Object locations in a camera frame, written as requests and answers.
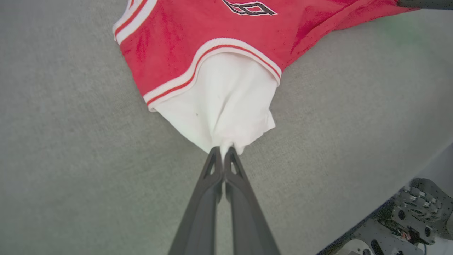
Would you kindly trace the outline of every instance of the white ribbed trim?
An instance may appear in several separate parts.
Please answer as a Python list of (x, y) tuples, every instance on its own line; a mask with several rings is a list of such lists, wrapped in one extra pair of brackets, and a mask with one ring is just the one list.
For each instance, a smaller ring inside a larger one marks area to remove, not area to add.
[[(139, 10), (140, 4), (144, 3), (144, 6)], [(113, 25), (113, 34), (116, 30), (121, 27), (124, 23), (129, 22), (126, 27), (124, 27), (115, 37), (115, 40), (118, 44), (121, 44), (124, 39), (129, 35), (134, 33), (137, 28), (145, 21), (145, 19), (151, 14), (154, 6), (157, 3), (157, 0), (134, 0), (134, 4), (130, 5), (131, 0), (129, 0), (126, 11), (124, 11), (123, 16)], [(135, 12), (138, 12), (136, 16), (129, 20)]]
[(277, 84), (280, 84), (280, 77), (281, 77), (281, 69), (278, 67), (276, 63), (274, 63), (271, 59), (266, 57), (264, 54), (262, 54), (259, 50), (255, 49), (254, 47), (250, 46), (249, 44), (233, 39), (233, 38), (216, 38), (212, 39), (205, 44), (203, 44), (198, 51), (196, 52), (192, 63), (190, 64), (190, 67), (187, 69), (186, 72), (184, 72), (181, 76), (176, 77), (170, 81), (167, 81), (166, 83), (160, 85), (154, 90), (149, 91), (143, 96), (143, 99), (145, 100), (146, 103), (148, 103), (150, 100), (167, 93), (169, 90), (175, 89), (178, 86), (181, 86), (185, 83), (187, 83), (192, 75), (194, 75), (193, 79), (186, 84), (184, 87), (181, 87), (179, 89), (176, 89), (175, 91), (172, 91), (152, 102), (149, 103), (148, 109), (150, 111), (153, 110), (154, 106), (159, 104), (160, 102), (167, 100), (170, 97), (176, 96), (180, 93), (183, 93), (190, 89), (195, 81), (197, 80), (197, 74), (198, 70), (203, 63), (203, 61), (207, 58), (209, 58), (212, 55), (222, 53), (222, 52), (232, 52), (232, 53), (237, 53), (241, 55), (245, 55), (247, 57), (252, 58), (256, 62), (260, 63), (263, 65), (275, 78), (277, 81)]

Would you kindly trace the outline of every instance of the red jersey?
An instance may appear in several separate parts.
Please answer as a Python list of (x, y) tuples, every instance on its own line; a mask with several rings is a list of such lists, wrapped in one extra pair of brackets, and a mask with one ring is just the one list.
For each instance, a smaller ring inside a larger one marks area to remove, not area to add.
[(206, 58), (248, 56), (280, 82), (282, 71), (323, 36), (410, 11), (397, 0), (129, 0), (114, 25), (149, 109), (188, 90)]

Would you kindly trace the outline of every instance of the gray surface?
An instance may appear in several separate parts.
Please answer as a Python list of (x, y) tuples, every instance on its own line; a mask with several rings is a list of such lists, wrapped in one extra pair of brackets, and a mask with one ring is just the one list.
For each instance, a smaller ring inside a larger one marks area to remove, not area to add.
[[(0, 2), (0, 254), (165, 254), (206, 154), (141, 99), (125, 1)], [(282, 254), (314, 254), (453, 139), (453, 15), (330, 34), (289, 67), (241, 157)], [(231, 254), (229, 207), (218, 253)]]

